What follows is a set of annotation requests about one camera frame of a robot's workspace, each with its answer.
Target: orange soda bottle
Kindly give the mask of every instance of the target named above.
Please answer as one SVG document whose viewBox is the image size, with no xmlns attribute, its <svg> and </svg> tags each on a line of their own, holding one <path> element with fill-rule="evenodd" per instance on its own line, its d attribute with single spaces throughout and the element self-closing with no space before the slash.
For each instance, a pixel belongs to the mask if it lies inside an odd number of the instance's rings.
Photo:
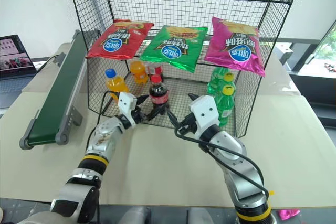
<svg viewBox="0 0 336 224">
<path fill-rule="evenodd" d="M 105 71 L 107 76 L 106 79 L 106 87 L 115 92 L 130 92 L 128 86 L 125 83 L 124 78 L 121 76 L 117 76 L 116 71 L 113 68 L 109 68 Z M 118 97 L 111 93 L 112 98 L 118 103 Z"/>
<path fill-rule="evenodd" d="M 131 73 L 133 74 L 136 84 L 146 84 L 148 75 L 144 63 L 141 61 L 133 61 L 131 63 Z"/>
</svg>

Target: plastic bottle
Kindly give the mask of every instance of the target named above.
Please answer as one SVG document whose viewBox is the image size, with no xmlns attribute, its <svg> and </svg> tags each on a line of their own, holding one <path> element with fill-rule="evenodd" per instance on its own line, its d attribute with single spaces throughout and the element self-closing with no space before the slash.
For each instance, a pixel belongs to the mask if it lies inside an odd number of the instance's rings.
<svg viewBox="0 0 336 224">
<path fill-rule="evenodd" d="M 133 74 L 136 84 L 146 84 L 148 76 L 146 73 L 145 65 L 141 61 L 133 61 L 130 66 L 131 73 Z"/>
<path fill-rule="evenodd" d="M 113 68 L 109 68 L 105 71 L 107 76 L 106 87 L 115 92 L 130 92 L 128 86 L 125 83 L 124 78 L 117 76 L 116 71 Z M 112 98 L 118 103 L 118 97 L 115 94 L 111 94 Z"/>
<path fill-rule="evenodd" d="M 162 66 L 161 63 L 147 63 L 146 68 L 147 68 L 147 73 L 148 73 L 149 76 L 152 76 L 154 74 L 159 74 L 162 82 L 164 82 L 163 66 Z"/>
<path fill-rule="evenodd" d="M 161 77 L 158 74 L 151 76 L 152 85 L 149 88 L 149 95 L 151 97 L 153 108 L 155 109 L 158 106 L 166 104 L 166 107 L 169 107 L 168 103 L 168 89 L 162 84 Z"/>
<path fill-rule="evenodd" d="M 222 94 L 223 87 L 225 85 L 231 85 L 234 87 L 235 91 L 233 93 L 233 97 L 235 97 L 236 93 L 236 85 L 234 84 L 235 75 L 231 72 L 227 72 L 224 74 L 223 79 L 218 82 L 217 94 Z"/>
<path fill-rule="evenodd" d="M 223 79 L 223 76 L 225 73 L 227 73 L 229 70 L 227 68 L 223 67 L 216 67 L 214 71 L 211 74 L 210 82 L 207 86 L 207 93 L 208 94 L 216 94 L 218 89 L 218 83 L 220 80 Z"/>
<path fill-rule="evenodd" d="M 217 94 L 215 102 L 219 113 L 219 126 L 222 127 L 227 124 L 228 117 L 231 115 L 235 106 L 233 94 L 235 88 L 232 85 L 224 85 L 221 94 Z"/>
</svg>

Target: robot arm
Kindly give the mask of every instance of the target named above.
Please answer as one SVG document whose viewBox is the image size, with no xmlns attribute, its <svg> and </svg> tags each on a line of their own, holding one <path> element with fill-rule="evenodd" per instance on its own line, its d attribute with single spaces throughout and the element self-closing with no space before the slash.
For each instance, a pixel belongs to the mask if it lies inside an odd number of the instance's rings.
<svg viewBox="0 0 336 224">
<path fill-rule="evenodd" d="M 191 114 L 182 122 L 167 109 L 170 121 L 179 138 L 199 143 L 223 170 L 232 202 L 235 205 L 240 224 L 275 223 L 267 204 L 268 191 L 258 166 L 246 157 L 246 148 L 237 138 L 223 131 L 218 125 L 218 111 L 213 97 L 198 97 L 189 94 Z M 192 132 L 196 139 L 186 137 Z"/>
<path fill-rule="evenodd" d="M 51 212 L 40 212 L 21 224 L 88 223 L 95 215 L 103 174 L 111 162 L 115 147 L 126 129 L 146 120 L 138 107 L 148 95 L 136 98 L 121 92 L 118 107 L 120 115 L 97 125 L 85 156 L 72 172 L 59 195 L 51 203 Z"/>
</svg>

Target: green soda bottle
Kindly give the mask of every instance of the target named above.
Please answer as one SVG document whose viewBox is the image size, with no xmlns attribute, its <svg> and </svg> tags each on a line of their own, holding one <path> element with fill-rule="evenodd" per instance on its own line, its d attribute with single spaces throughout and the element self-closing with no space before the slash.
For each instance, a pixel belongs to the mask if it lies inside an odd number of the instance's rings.
<svg viewBox="0 0 336 224">
<path fill-rule="evenodd" d="M 233 94 L 235 88 L 232 85 L 224 85 L 221 94 L 217 94 L 215 102 L 219 113 L 219 126 L 223 127 L 227 124 L 228 118 L 232 113 L 235 106 L 235 100 Z"/>
<path fill-rule="evenodd" d="M 223 67 L 216 67 L 211 74 L 210 82 L 207 85 L 207 93 L 215 94 L 218 89 L 218 83 L 223 79 L 225 73 L 229 70 Z"/>
<path fill-rule="evenodd" d="M 234 79 L 235 79 L 235 75 L 233 73 L 231 73 L 231 72 L 225 73 L 224 76 L 223 76 L 223 79 L 218 82 L 218 88 L 216 90 L 216 94 L 222 94 L 223 87 L 225 85 L 231 85 L 235 89 L 235 91 L 233 93 L 233 97 L 235 97 L 236 85 L 233 82 Z"/>
</svg>

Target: green conveyor belt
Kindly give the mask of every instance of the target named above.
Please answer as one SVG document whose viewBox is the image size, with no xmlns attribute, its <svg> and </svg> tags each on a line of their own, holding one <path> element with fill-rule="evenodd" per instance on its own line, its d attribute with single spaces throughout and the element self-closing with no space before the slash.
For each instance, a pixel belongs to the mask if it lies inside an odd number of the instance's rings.
<svg viewBox="0 0 336 224">
<path fill-rule="evenodd" d="M 27 140 L 30 146 L 55 142 L 56 134 L 66 113 L 86 52 L 83 35 L 78 33 L 64 59 L 38 118 L 34 121 Z"/>
</svg>

